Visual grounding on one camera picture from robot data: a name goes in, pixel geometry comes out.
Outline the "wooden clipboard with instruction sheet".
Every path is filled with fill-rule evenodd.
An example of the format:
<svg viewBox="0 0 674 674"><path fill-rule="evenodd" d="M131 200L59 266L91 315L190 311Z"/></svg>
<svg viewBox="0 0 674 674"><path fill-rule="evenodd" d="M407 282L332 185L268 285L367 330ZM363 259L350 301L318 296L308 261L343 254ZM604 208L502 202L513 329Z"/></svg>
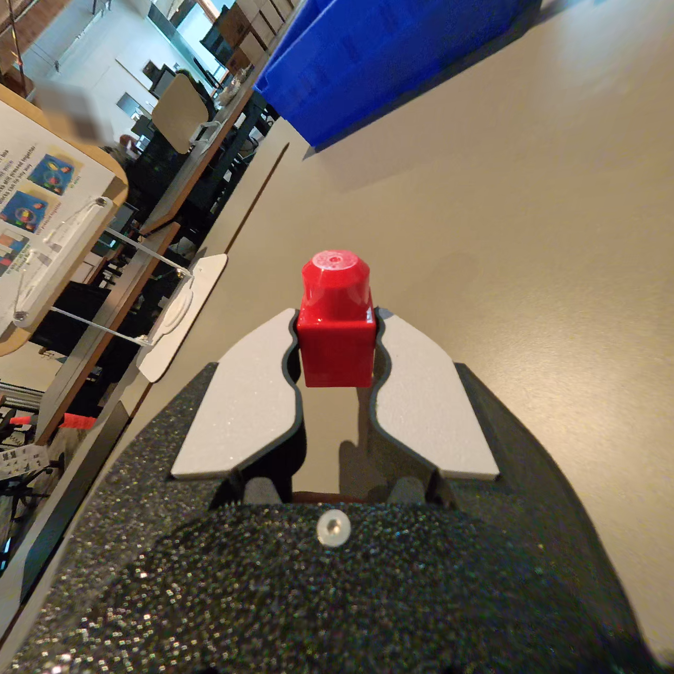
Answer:
<svg viewBox="0 0 674 674"><path fill-rule="evenodd" d="M1 86L1 356L29 340L127 193L112 157Z"/></svg>

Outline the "beige office chair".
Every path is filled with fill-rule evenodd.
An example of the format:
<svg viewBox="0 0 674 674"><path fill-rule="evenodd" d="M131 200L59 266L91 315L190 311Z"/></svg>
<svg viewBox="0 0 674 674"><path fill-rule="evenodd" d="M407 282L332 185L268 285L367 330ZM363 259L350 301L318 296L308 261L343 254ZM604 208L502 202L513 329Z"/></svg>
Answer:
<svg viewBox="0 0 674 674"><path fill-rule="evenodd" d="M176 74L152 113L156 130L179 154L188 154L199 128L210 121L204 101L191 80Z"/></svg>

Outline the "white clipboard stand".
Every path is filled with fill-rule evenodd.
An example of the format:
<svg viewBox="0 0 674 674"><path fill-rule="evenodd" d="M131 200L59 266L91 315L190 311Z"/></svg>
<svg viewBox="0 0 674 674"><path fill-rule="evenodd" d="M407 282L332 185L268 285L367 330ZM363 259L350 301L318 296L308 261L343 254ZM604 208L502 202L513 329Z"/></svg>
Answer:
<svg viewBox="0 0 674 674"><path fill-rule="evenodd" d="M104 229L105 233L109 233L113 238L136 248L159 262L173 267L185 281L184 288L177 291L167 305L165 318L154 336L151 338L132 338L63 309L47 306L47 300L50 296L59 294L57 286L65 280L65 266L73 261L73 251L79 246L73 233L63 239L59 232L63 228L69 227L71 221L76 222L76 225L71 226L71 229L77 232L84 232L85 229L91 229L94 225L102 225L103 221L110 215L112 207L113 202L109 198L96 198L85 204L79 212L64 220L55 230L48 234L35 234L32 237L29 255L18 274L12 311L12 325L14 327L34 332L33 325L42 319L46 311L52 311L138 346L152 348L164 335L173 332L181 324L184 316L190 310L194 298L192 286L195 275L192 270L174 263L157 251L124 236L110 226Z"/></svg>

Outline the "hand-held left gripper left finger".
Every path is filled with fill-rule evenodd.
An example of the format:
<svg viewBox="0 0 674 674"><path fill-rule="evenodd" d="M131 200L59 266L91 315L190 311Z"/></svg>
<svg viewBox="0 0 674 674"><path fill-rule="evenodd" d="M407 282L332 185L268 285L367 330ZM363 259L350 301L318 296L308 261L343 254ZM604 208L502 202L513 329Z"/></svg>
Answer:
<svg viewBox="0 0 674 674"><path fill-rule="evenodd" d="M300 430L298 315L292 308L281 311L218 360L171 468L173 478L228 476Z"/></svg>

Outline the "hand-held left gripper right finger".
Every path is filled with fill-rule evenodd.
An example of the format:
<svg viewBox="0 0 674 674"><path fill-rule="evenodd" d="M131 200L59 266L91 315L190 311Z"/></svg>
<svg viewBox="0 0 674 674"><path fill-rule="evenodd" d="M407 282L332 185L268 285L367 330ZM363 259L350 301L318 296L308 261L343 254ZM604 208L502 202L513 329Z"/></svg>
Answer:
<svg viewBox="0 0 674 674"><path fill-rule="evenodd" d="M391 311L375 315L369 422L380 473L494 481L500 469L452 358Z"/></svg>

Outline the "long brown workbench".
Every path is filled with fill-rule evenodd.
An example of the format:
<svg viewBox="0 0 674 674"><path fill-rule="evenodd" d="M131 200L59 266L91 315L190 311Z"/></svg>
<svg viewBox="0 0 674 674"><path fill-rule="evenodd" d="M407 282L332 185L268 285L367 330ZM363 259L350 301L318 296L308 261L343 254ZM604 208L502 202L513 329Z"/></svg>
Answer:
<svg viewBox="0 0 674 674"><path fill-rule="evenodd" d="M199 181L205 184L201 195L210 206L219 182L264 112L265 100L255 91L254 81L248 78L231 102L218 112L213 132L206 138L205 144L192 149L147 217L141 235L147 237L173 221Z"/></svg>
<svg viewBox="0 0 674 674"><path fill-rule="evenodd" d="M38 445L47 445L50 442L53 433L61 424L63 414L69 410L110 343L116 345L117 341L120 341L128 345L133 353L141 348L140 344L120 337L121 334L130 335L129 326L123 328L122 324L158 267L161 272L169 271L172 276L181 275L166 262L168 259L166 251L178 231L179 224L173 222L161 226L145 237L141 245L162 256L163 259L137 250L123 268L121 277L110 290L96 315L90 319L92 325L85 325L85 332L42 397L34 437Z"/></svg>

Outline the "blue plastic bin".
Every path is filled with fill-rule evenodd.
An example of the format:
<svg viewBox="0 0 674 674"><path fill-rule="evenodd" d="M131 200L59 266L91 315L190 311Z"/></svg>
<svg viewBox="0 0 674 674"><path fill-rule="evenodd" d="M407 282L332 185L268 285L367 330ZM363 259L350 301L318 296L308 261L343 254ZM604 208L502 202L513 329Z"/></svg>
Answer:
<svg viewBox="0 0 674 674"><path fill-rule="evenodd" d="M522 37L541 1L306 1L255 89L321 150Z"/></svg>

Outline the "red mega block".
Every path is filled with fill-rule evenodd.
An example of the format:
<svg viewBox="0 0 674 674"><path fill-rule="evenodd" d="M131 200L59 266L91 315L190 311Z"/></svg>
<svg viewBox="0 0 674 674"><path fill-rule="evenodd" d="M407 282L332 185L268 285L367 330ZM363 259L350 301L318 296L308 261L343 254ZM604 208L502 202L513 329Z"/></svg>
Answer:
<svg viewBox="0 0 674 674"><path fill-rule="evenodd" d="M369 266L343 249L316 253L303 266L296 323L310 388L368 388L377 332Z"/></svg>

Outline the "orange traffic cone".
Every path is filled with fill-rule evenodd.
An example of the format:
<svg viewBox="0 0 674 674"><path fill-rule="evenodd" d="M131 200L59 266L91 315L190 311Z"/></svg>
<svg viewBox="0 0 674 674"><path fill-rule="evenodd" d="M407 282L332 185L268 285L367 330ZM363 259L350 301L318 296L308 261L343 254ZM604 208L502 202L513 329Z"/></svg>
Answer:
<svg viewBox="0 0 674 674"><path fill-rule="evenodd" d="M38 415L11 417L9 419L9 424L14 426L20 425L36 426L38 424L38 419L39 419ZM58 427L88 431L93 428L96 422L97 417L85 417L82 415L74 415L66 412L63 415L61 421L59 422Z"/></svg>

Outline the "white desk mat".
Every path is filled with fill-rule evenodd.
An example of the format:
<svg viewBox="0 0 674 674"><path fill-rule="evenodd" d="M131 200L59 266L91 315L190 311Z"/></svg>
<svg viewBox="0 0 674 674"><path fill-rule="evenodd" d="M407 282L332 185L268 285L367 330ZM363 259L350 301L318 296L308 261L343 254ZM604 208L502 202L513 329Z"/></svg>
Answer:
<svg viewBox="0 0 674 674"><path fill-rule="evenodd" d="M153 326L136 361L139 373L158 382L173 362L228 262L226 254L201 257L190 267Z"/></svg>

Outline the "stack of cardboard boxes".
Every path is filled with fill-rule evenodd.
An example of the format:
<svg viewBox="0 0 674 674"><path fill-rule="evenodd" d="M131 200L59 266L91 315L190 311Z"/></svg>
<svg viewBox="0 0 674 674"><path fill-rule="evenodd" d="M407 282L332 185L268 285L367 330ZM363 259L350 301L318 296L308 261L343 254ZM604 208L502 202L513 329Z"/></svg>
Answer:
<svg viewBox="0 0 674 674"><path fill-rule="evenodd" d="M261 68L280 44L302 1L235 1L223 6L204 38L207 52L229 73Z"/></svg>

